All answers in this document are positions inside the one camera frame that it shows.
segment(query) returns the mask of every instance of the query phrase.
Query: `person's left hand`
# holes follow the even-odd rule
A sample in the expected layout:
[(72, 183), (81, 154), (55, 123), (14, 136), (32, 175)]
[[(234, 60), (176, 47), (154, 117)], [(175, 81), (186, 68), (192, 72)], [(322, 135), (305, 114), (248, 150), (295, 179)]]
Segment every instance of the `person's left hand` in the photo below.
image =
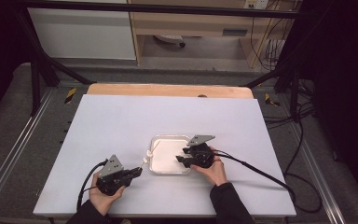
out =
[(89, 200), (91, 201), (92, 205), (94, 205), (95, 209), (97, 209), (101, 215), (105, 216), (107, 211), (109, 211), (110, 207), (112, 206), (112, 203), (115, 200), (121, 198), (125, 187), (123, 186), (118, 189), (117, 192), (112, 196), (105, 195), (98, 188), (96, 188), (99, 174), (100, 172), (97, 172), (92, 177), (91, 187), (93, 189), (89, 190)]

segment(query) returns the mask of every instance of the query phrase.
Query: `black sleeve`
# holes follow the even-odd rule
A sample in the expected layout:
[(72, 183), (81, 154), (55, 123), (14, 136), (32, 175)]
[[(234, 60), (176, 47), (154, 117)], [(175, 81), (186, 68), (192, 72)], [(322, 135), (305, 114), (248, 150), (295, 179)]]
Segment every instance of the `black sleeve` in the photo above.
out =
[(66, 222), (66, 224), (108, 224), (112, 223), (95, 209), (94, 205), (87, 200), (80, 209)]
[(255, 223), (231, 183), (214, 186), (210, 196), (218, 224)]

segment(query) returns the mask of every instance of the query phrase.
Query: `desk leg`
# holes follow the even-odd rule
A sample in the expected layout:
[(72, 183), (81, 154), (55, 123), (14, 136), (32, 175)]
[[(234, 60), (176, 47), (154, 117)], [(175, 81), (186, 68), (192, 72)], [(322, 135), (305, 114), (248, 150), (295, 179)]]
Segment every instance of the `desk leg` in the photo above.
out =
[(48, 217), (48, 221), (50, 221), (51, 224), (55, 224), (54, 223), (54, 217)]

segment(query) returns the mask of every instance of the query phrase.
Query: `wall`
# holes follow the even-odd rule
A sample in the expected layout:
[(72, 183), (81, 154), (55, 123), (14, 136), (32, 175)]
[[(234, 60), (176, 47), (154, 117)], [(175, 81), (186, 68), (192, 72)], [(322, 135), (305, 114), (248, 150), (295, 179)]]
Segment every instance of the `wall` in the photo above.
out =
[[(70, 1), (126, 3), (125, 0)], [(127, 12), (43, 8), (29, 8), (29, 12), (42, 47), (51, 57), (135, 60)]]

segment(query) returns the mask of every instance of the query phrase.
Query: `floor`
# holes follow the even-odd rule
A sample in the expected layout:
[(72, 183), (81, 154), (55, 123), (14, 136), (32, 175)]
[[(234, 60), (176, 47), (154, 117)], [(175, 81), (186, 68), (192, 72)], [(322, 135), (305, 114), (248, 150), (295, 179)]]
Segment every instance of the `floor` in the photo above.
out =
[[(152, 36), (148, 37), (144, 63), (140, 66), (128, 62), (121, 62), (121, 64), (107, 61), (66, 60), (66, 62), (82, 76), (99, 82), (238, 86), (266, 72), (260, 67), (244, 69), (247, 67), (246, 57), (239, 50), (239, 43), (235, 39), (189, 37), (185, 41), (186, 47), (180, 49), (177, 46), (159, 43)], [(0, 223), (48, 223), (44, 217), (33, 215), (34, 205), (60, 151), (61, 142), (70, 127), (70, 121), (75, 115), (81, 95), (88, 88), (75, 83), (63, 74), (60, 74), (60, 77), (62, 84), (53, 90), (43, 116), (32, 130), (15, 165), (8, 171), (9, 175), (0, 191)], [(271, 88), (274, 81), (274, 79), (269, 80), (261, 87), (253, 89), (255, 98), (258, 99), (264, 116), (287, 117), (282, 106), (282, 99), (287, 99), (287, 95), (274, 94)], [(71, 104), (64, 104), (68, 91), (74, 86), (77, 87), (77, 91)], [(266, 93), (275, 104), (266, 104)], [(304, 104), (307, 101), (308, 97), (300, 97), (300, 103)], [(16, 70), (14, 80), (0, 103), (0, 167), (30, 119), (31, 102), (30, 68), (24, 65)], [(350, 171), (344, 163), (333, 160), (332, 151), (317, 116), (308, 116), (302, 121), (306, 143), (334, 195), (345, 223), (358, 223), (358, 186)], [(291, 125), (288, 123), (276, 128), (273, 128), (274, 125), (268, 125), (271, 142), (282, 170), (293, 157), (298, 144), (296, 132)], [(291, 173), (301, 175), (312, 182), (309, 167), (304, 162), (302, 154), (296, 157)], [(308, 185), (291, 177), (286, 181), (295, 190), (298, 205), (309, 209), (317, 206), (316, 194)], [(289, 220), (290, 223), (331, 223), (324, 209), (315, 214), (297, 210), (297, 216)], [(132, 222), (150, 221), (142, 219)], [(167, 223), (171, 220), (153, 221)], [(64, 222), (64, 219), (59, 219), (58, 222)]]

